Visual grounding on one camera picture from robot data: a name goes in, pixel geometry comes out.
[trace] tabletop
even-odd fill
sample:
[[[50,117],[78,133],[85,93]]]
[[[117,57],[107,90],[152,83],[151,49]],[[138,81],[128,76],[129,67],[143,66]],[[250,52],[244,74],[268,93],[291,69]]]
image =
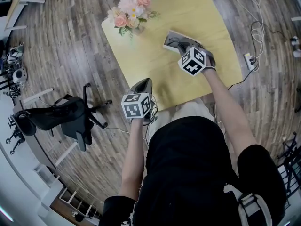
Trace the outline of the tabletop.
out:
[[[121,37],[108,19],[102,23],[129,87],[151,78],[159,110],[211,93],[201,73],[195,77],[185,73],[177,63],[180,55],[163,48],[169,30],[192,37],[211,51],[226,86],[242,80],[233,43],[212,0],[154,0],[151,9],[159,17],[143,23],[144,31],[134,34],[132,41],[127,35]]]

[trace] electrical outlet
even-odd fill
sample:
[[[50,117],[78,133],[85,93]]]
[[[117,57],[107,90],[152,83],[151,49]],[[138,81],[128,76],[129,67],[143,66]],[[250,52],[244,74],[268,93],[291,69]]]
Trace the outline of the electrical outlet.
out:
[[[255,56],[250,55],[250,53],[244,54],[246,65],[248,66],[249,71],[252,71],[255,69],[254,63],[255,61],[252,59],[255,59]]]

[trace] chair seat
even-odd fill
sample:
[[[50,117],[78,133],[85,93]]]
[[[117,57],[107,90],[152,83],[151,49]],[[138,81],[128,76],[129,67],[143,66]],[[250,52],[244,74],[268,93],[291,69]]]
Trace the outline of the chair seat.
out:
[[[89,120],[86,113],[74,121],[61,124],[62,131],[66,136],[77,139],[76,132],[78,131],[84,136],[84,141],[88,145],[92,144],[91,129],[93,126],[93,122]]]

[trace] chair armrest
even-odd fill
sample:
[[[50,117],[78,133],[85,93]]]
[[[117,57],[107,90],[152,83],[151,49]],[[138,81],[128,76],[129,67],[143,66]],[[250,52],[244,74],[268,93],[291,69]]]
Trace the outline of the chair armrest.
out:
[[[80,132],[76,132],[76,137],[77,137],[77,142],[79,144],[79,148],[82,152],[85,152],[86,151],[86,143],[85,143],[85,140],[84,140],[84,136],[83,134],[81,134]]]

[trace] office chair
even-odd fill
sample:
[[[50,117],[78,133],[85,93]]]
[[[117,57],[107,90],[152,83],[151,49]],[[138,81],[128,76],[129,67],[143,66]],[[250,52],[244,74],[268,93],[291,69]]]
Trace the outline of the office chair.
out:
[[[92,113],[112,103],[108,100],[102,105],[89,108],[86,88],[90,86],[90,83],[87,83],[83,88],[84,99],[66,95],[48,108],[22,110],[12,115],[11,119],[26,136],[33,136],[37,127],[41,130],[51,130],[61,125],[63,133],[76,139],[81,151],[85,152],[86,144],[92,144],[91,129],[94,124],[102,129],[108,125],[107,122],[101,124]]]

